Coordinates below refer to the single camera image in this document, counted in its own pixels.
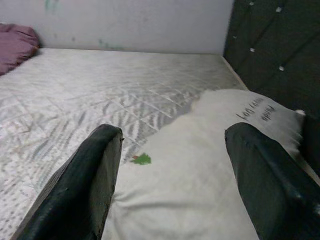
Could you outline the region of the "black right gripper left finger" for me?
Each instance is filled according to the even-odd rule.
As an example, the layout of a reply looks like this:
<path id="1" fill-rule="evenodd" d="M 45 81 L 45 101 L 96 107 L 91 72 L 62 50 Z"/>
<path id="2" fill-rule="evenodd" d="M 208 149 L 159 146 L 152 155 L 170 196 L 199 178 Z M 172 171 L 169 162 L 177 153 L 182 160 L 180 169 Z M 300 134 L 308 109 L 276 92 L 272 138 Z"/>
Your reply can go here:
<path id="1" fill-rule="evenodd" d="M 13 240 L 100 240 L 115 191 L 121 128 L 101 124 L 50 177 Z"/>

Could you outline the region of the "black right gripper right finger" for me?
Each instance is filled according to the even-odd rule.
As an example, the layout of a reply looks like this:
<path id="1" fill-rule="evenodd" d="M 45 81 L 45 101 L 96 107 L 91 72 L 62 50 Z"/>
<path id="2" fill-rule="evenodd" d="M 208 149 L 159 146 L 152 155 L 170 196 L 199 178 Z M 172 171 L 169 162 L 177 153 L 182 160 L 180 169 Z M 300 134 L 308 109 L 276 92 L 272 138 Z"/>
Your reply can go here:
<path id="1" fill-rule="evenodd" d="M 320 187 L 275 140 L 240 122 L 225 130 L 242 202 L 260 240 L 318 240 Z"/>

